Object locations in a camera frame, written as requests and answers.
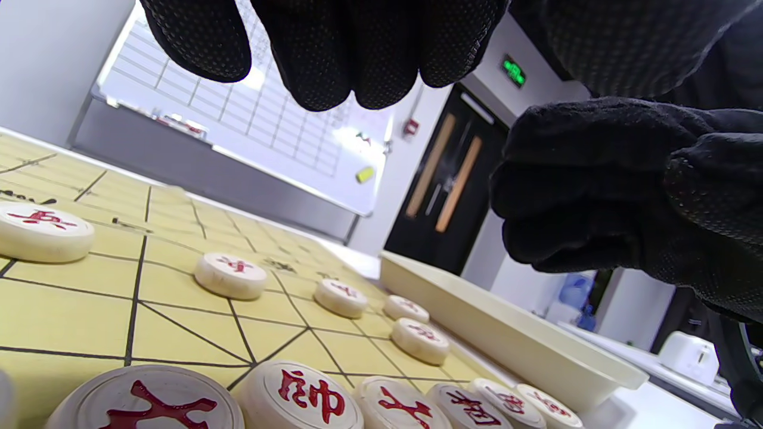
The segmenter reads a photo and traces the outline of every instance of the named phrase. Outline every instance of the exit sign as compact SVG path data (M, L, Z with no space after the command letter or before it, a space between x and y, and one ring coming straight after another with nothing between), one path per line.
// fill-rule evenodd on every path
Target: exit sign
M520 65L517 64L513 58L508 55L504 55L504 61L501 63L501 69L504 71L504 73L506 73L506 76L509 78L509 80L517 86L517 88L522 88L524 86L527 77L522 71L522 67L520 67Z

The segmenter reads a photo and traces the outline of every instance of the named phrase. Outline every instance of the yellow board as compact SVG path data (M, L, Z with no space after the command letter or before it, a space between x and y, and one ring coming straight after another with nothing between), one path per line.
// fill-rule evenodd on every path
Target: yellow board
M0 201L54 198L96 229L76 263L0 257L0 368L17 385L22 429L42 427L78 385L126 365L182 366L229 389L269 359L297 360L348 388L390 376L425 392L480 376L466 358L435 367L401 352L388 339L384 292L309 238L2 134L0 191ZM264 295L233 302L196 285L192 270L211 251L265 267ZM312 301L326 277L369 297L361 319Z

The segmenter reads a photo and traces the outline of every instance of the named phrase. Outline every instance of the white tray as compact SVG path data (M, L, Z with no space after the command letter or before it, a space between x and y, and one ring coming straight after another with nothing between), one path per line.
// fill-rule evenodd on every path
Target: white tray
M619 387L635 390L649 379L624 360L441 269L382 252L381 283L577 412L597 407Z

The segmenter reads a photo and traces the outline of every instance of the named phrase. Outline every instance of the black door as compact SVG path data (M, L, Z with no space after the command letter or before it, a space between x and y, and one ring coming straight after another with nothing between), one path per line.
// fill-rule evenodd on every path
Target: black door
M385 249L460 275L488 212L488 181L507 134L454 86Z

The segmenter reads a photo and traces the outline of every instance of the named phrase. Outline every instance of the whiteboard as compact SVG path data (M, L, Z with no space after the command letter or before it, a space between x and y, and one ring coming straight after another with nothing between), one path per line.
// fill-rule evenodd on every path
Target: whiteboard
M393 110L368 111L351 96L319 113L299 107L283 86L270 42L249 0L237 5L250 36L252 72L242 82L201 79L164 54L136 5L98 87L107 98L208 131L217 152L367 216L384 170Z

